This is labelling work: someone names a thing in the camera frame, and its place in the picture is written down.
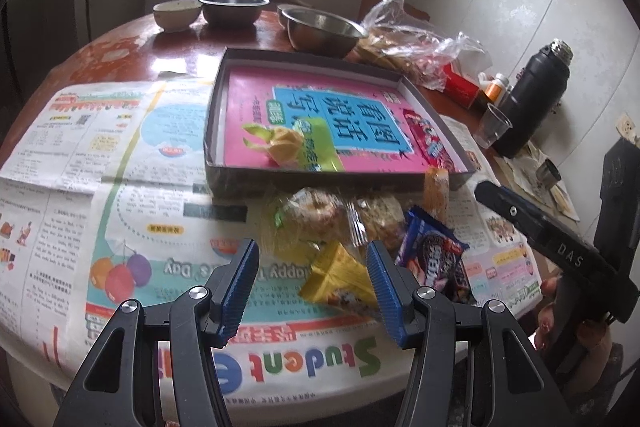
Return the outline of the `person's right hand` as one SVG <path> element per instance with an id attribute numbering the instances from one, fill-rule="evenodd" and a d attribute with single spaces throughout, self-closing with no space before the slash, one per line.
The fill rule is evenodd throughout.
<path id="1" fill-rule="evenodd" d="M 566 401 L 590 392 L 608 365 L 613 341 L 604 314 L 593 312 L 579 286 L 560 272 L 542 282 L 535 348 Z"/>

